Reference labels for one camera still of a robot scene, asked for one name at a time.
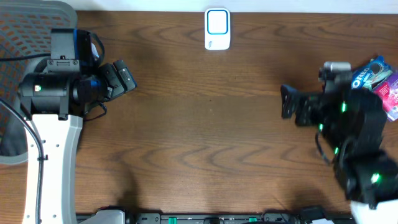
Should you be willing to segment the blue Oreo cookie pack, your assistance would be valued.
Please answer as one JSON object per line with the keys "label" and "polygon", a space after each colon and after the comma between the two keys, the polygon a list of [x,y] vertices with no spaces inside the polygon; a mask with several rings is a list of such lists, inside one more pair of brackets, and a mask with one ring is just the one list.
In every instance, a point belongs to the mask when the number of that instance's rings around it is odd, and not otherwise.
{"label": "blue Oreo cookie pack", "polygon": [[392,73],[393,69],[385,62],[384,57],[382,55],[377,56],[353,73],[351,88],[372,90]]}

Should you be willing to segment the red purple snack bag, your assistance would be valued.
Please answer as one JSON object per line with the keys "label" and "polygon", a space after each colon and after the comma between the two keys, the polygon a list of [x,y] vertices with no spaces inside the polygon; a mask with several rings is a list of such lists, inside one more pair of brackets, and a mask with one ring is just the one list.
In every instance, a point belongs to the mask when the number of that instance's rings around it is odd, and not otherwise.
{"label": "red purple snack bag", "polygon": [[389,121],[397,120],[397,72],[388,76],[373,89],[382,100],[383,110]]}

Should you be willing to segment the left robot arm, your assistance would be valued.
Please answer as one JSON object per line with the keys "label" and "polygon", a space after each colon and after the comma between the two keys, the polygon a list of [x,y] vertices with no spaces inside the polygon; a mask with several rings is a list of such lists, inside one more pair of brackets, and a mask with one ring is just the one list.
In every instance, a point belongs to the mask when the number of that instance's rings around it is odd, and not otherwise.
{"label": "left robot arm", "polygon": [[84,116],[95,106],[135,89],[123,60],[100,65],[48,58],[20,85],[27,137],[27,188],[23,223],[76,223],[75,164]]}

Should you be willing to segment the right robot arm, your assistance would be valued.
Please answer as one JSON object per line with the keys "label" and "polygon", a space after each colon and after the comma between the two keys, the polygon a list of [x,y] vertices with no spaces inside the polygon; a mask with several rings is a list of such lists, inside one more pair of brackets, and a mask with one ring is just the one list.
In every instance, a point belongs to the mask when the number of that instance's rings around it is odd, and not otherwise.
{"label": "right robot arm", "polygon": [[387,115],[369,90],[337,87],[323,93],[280,88],[282,117],[317,126],[333,150],[333,165],[356,223],[397,223],[397,162],[382,149]]}

